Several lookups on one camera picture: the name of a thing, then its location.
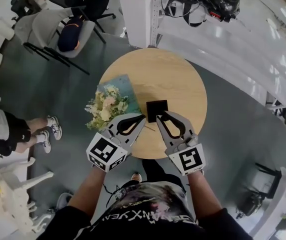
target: flower bouquet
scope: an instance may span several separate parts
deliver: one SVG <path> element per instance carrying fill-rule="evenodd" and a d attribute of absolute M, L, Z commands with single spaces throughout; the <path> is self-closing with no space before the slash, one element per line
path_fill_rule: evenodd
<path fill-rule="evenodd" d="M 92 121 L 86 124 L 89 129 L 102 131 L 113 118 L 124 115 L 129 106 L 129 97 L 121 96 L 119 88 L 112 84 L 103 87 L 104 91 L 97 90 L 95 98 L 85 107 L 85 111 L 93 115 Z"/>

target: gray carpet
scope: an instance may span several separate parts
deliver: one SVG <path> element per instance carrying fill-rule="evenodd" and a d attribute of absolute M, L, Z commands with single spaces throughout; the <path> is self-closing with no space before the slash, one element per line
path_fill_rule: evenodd
<path fill-rule="evenodd" d="M 106 45 L 93 34 L 73 60 L 90 71 L 90 76 L 28 53 L 17 38 L 3 48 L 1 107 L 23 119 L 56 115 L 63 129 L 60 141 L 51 135 L 50 154 L 45 154 L 40 145 L 35 146 L 32 175 L 54 172 L 53 178 L 32 189 L 31 198 L 39 206 L 37 214 L 54 206 L 63 191 L 74 192 L 91 170 L 85 150 L 95 131 L 85 126 L 91 117 L 84 107 L 94 96 L 109 65 L 134 50 L 125 38 L 108 34 L 104 38 Z M 207 162 L 205 176 L 219 200 L 231 206 L 244 191 L 244 185 L 251 185 L 256 175 L 254 162 L 272 169 L 286 167 L 286 126 L 235 86 L 197 65 L 194 67 L 204 82 L 208 99 L 207 116 L 199 136 Z M 179 175 L 168 159 L 158 162 L 167 173 Z M 129 157 L 107 174 L 107 188 L 114 191 L 116 185 L 124 184 L 135 171 L 142 173 L 143 179 L 146 177 L 141 161 Z M 94 220 L 104 212 L 108 198 L 102 190 Z M 188 201 L 192 206 L 189 192 Z"/>

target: white pillar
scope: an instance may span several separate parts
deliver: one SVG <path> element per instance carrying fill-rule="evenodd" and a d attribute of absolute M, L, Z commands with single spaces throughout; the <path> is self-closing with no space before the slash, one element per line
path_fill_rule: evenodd
<path fill-rule="evenodd" d="M 147 48 L 151 38 L 152 0 L 120 0 L 130 45 Z"/>

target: white sneaker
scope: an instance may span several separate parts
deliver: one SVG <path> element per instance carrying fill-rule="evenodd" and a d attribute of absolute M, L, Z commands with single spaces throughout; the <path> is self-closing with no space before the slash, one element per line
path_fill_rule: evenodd
<path fill-rule="evenodd" d="M 49 116 L 49 115 L 47 116 L 47 118 L 51 119 L 53 122 L 50 128 L 54 134 L 55 139 L 57 141 L 60 140 L 62 137 L 62 127 L 59 124 L 58 118 L 56 116 Z"/>
<path fill-rule="evenodd" d="M 131 177 L 131 181 L 138 181 L 139 183 L 142 182 L 142 176 L 138 172 L 134 173 Z"/>
<path fill-rule="evenodd" d="M 45 136 L 45 140 L 42 143 L 43 145 L 43 148 L 44 148 L 44 151 L 45 153 L 50 153 L 51 152 L 51 144 L 50 144 L 50 134 L 47 130 L 43 130 L 39 133 L 40 135 L 44 135 Z"/>

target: black square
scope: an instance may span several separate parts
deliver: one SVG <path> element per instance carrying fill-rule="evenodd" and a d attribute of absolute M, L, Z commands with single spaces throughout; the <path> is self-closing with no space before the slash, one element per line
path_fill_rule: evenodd
<path fill-rule="evenodd" d="M 105 171 L 105 164 L 103 164 L 102 162 L 100 162 L 99 160 L 95 159 L 95 157 L 93 156 L 89 156 L 90 161 L 95 164 L 97 167 L 100 167 L 102 170 Z"/>
<path fill-rule="evenodd" d="M 157 121 L 157 115 L 162 115 L 163 111 L 168 111 L 167 100 L 148 101 L 146 103 L 147 120 L 149 123 L 155 123 Z"/>
<path fill-rule="evenodd" d="M 127 155 L 124 155 L 122 156 L 119 160 L 116 160 L 114 163 L 112 163 L 110 166 L 109 166 L 109 170 L 112 170 L 113 168 L 117 167 L 120 163 L 122 163 L 124 160 L 125 160 L 125 157 Z"/>
<path fill-rule="evenodd" d="M 90 150 L 90 152 L 102 159 L 104 162 L 110 160 L 115 151 L 118 149 L 117 146 L 108 142 L 106 139 L 101 138 Z"/>
<path fill-rule="evenodd" d="M 183 165 L 184 171 L 202 165 L 202 160 L 196 147 L 179 153 L 178 155 Z"/>

